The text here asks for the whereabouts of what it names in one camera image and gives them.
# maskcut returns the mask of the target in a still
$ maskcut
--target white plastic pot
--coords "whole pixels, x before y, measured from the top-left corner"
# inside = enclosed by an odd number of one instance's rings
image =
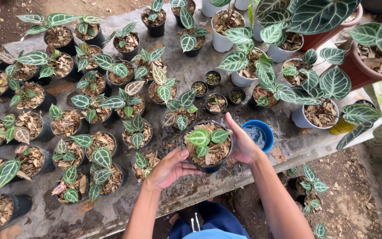
[[[263,27],[257,22],[256,19],[254,20],[254,23],[253,23],[253,30],[254,30],[253,39],[258,42],[263,42],[262,38],[260,37],[260,31],[263,30]]]
[[[203,6],[201,7],[201,12],[206,17],[213,17],[215,13],[222,10],[222,7],[216,7],[215,5],[211,4],[210,0],[202,0],[202,1],[203,1]]]
[[[221,11],[227,12],[228,10],[227,9],[226,10],[220,10],[220,11],[217,11],[215,14],[218,14]],[[212,22],[212,31],[213,31],[213,41],[212,41],[213,48],[215,48],[215,50],[217,52],[220,52],[220,53],[224,53],[224,52],[231,50],[234,43],[232,43],[227,37],[222,36],[215,31],[215,29],[213,28],[213,18],[212,18],[211,22]]]
[[[237,8],[240,11],[247,10],[249,2],[250,0],[235,0],[235,8]]]
[[[335,104],[335,102],[334,101],[331,101],[331,102],[334,104],[334,108],[335,108],[335,111],[337,111],[337,115],[340,115],[340,113],[338,112],[338,107]],[[321,127],[315,126],[310,121],[307,120],[307,118],[306,118],[306,116],[304,114],[304,106],[300,106],[299,108],[297,108],[293,112],[293,114],[291,115],[291,119],[293,120],[293,122],[299,128],[320,128],[320,129],[331,128],[332,126],[337,124],[337,121],[338,121],[338,117],[336,117],[334,125],[331,125],[331,126],[328,126],[328,127],[325,127],[325,128],[321,128]]]
[[[302,39],[302,44],[300,46],[300,48],[301,48],[304,44],[304,39],[303,39],[302,34],[300,34],[300,36]],[[294,52],[300,50],[300,48],[296,49],[294,51],[285,51],[285,50],[279,48],[278,46],[270,45],[266,54],[268,55],[268,57],[273,59],[273,62],[278,63],[278,62],[284,61],[285,58],[289,57],[289,55],[293,54]]]
[[[234,83],[234,85],[243,88],[243,87],[250,86],[255,80],[259,80],[259,78],[252,79],[252,78],[247,78],[245,76],[240,76],[240,74],[238,74],[238,72],[235,71],[231,73],[231,80],[232,80],[232,83]]]
[[[301,59],[299,59],[299,58],[291,58],[291,59],[287,60],[286,62],[284,62],[284,64],[291,61],[291,60],[300,60],[301,61]],[[288,83],[287,80],[281,80],[282,78],[284,78],[284,75],[278,74],[278,76],[276,78],[276,82],[285,84],[288,87],[294,87],[292,84]]]

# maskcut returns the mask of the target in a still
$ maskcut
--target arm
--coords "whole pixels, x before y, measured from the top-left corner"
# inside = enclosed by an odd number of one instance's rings
[[[226,122],[234,139],[231,158],[249,164],[273,236],[277,239],[314,239],[306,218],[282,185],[265,153],[229,113]]]
[[[153,168],[142,183],[135,201],[131,218],[126,226],[123,239],[151,239],[157,206],[162,190],[176,179],[187,174],[201,174],[191,163],[181,162],[188,157],[188,150],[176,148]]]

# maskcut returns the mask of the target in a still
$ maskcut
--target terracotta pot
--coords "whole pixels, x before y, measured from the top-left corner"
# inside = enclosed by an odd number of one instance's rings
[[[382,74],[371,70],[360,59],[357,45],[356,41],[352,42],[344,62],[338,66],[350,77],[352,91],[382,80]]]
[[[309,49],[315,49],[315,50],[318,49],[318,47],[326,43],[328,40],[330,40],[333,36],[335,36],[344,28],[356,25],[362,19],[362,15],[363,15],[362,5],[359,4],[357,6],[357,15],[355,19],[353,19],[352,21],[348,23],[341,23],[339,26],[332,29],[331,31],[318,33],[314,35],[304,35],[304,45],[300,50],[305,52]]]

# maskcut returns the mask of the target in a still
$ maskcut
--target person's right hand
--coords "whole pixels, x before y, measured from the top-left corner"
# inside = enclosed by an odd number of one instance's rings
[[[230,158],[232,161],[238,160],[243,163],[252,164],[256,159],[265,156],[265,153],[253,142],[248,134],[232,119],[228,112],[225,116],[232,132],[234,146]]]

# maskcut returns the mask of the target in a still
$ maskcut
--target concrete table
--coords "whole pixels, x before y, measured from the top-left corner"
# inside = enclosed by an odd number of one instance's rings
[[[194,14],[196,25],[203,22],[208,22],[210,27],[210,19],[204,17],[201,13],[201,1],[196,0],[197,10]],[[152,50],[161,46],[166,46],[163,61],[167,66],[167,77],[176,78],[178,83],[178,95],[182,92],[190,90],[191,84],[198,80],[204,80],[204,74],[220,64],[221,60],[228,53],[218,53],[212,47],[212,36],[206,36],[206,42],[195,58],[189,58],[182,53],[182,48],[179,44],[178,31],[181,31],[177,25],[175,17],[170,10],[170,5],[165,4],[163,9],[167,12],[166,32],[160,38],[151,38],[147,34],[145,25],[141,22],[142,9],[133,12],[106,17],[101,25],[104,35],[107,37],[113,30],[122,29],[130,22],[137,22],[135,30],[140,37],[140,47],[146,50]],[[106,45],[103,49],[105,54],[115,55],[117,51],[113,46],[113,41]],[[43,41],[43,36],[35,36],[20,42],[12,42],[4,45],[5,48],[16,55],[21,51],[31,52],[35,50],[45,50],[46,45]],[[256,47],[261,47],[262,44],[256,42]],[[323,47],[334,47],[331,42],[328,42]],[[327,67],[328,63],[323,63],[316,67],[316,71],[320,74]],[[275,72],[281,70],[281,64],[275,65]],[[209,92],[220,93],[227,97],[229,90],[234,88],[229,73],[219,70],[222,75],[222,81],[215,90]],[[272,128],[275,135],[273,148],[279,147],[286,157],[286,161],[278,162],[272,155],[268,154],[269,160],[277,172],[289,169],[300,165],[304,162],[317,159],[324,155],[335,152],[335,147],[343,135],[333,135],[328,130],[311,129],[301,131],[296,127],[291,120],[291,113],[298,107],[295,104],[280,102],[275,107],[255,112],[251,110],[247,104],[252,95],[252,90],[258,84],[255,81],[251,86],[245,88],[247,95],[243,104],[238,106],[230,106],[226,111],[230,112],[233,118],[240,124],[258,119],[266,122]],[[46,90],[57,98],[57,106],[61,109],[75,108],[70,101],[70,97],[77,94],[76,84],[69,83],[65,80],[53,79],[52,82],[45,86]],[[113,95],[118,93],[118,89],[113,89]],[[146,116],[154,129],[153,138],[150,143],[139,150],[145,152],[148,150],[158,151],[162,156],[166,155],[174,147],[167,145],[179,145],[180,135],[171,127],[161,128],[162,117],[167,112],[167,108],[160,107],[149,100],[148,84],[142,89],[141,95],[144,96],[146,102]],[[369,99],[363,89],[351,92],[345,99],[335,101],[339,108],[347,104],[352,104],[358,99]],[[220,123],[225,123],[223,116],[213,117],[203,108],[205,99],[196,100],[194,103],[199,108],[198,119],[201,120],[216,120]],[[18,115],[22,110],[17,110],[14,107],[9,107],[9,102],[0,103],[0,119],[10,113]],[[50,119],[48,113],[42,115]],[[34,182],[15,182],[1,188],[0,193],[31,195],[34,204],[30,212],[11,222],[9,229],[16,239],[24,238],[101,238],[114,234],[125,229],[128,222],[135,199],[140,191],[140,185],[137,184],[133,173],[132,165],[134,162],[135,150],[128,150],[121,140],[121,132],[123,125],[121,120],[118,120],[112,125],[92,125],[89,134],[94,134],[98,131],[109,131],[118,141],[118,146],[121,148],[121,154],[113,158],[113,162],[118,163],[121,167],[127,170],[128,175],[125,177],[126,182],[114,194],[108,197],[99,197],[92,205],[87,199],[85,202],[75,205],[62,205],[56,199],[56,196],[51,196],[51,191],[54,189],[56,182],[60,179],[63,171],[55,169],[52,172],[44,175],[39,175],[34,178]],[[353,141],[353,144],[366,141],[372,138],[372,130],[358,137]],[[48,142],[36,142],[31,145],[36,145],[52,152],[55,149],[58,137],[54,137]],[[0,158],[13,158],[15,146],[4,145],[0,147]],[[82,171],[88,172],[89,165],[80,167]],[[160,199],[159,210],[157,216],[188,207],[196,204],[207,198],[214,197],[241,187],[253,182],[253,177],[249,168],[246,165],[236,164],[227,166],[225,164],[218,172],[212,175],[199,175],[181,177],[163,191]]]

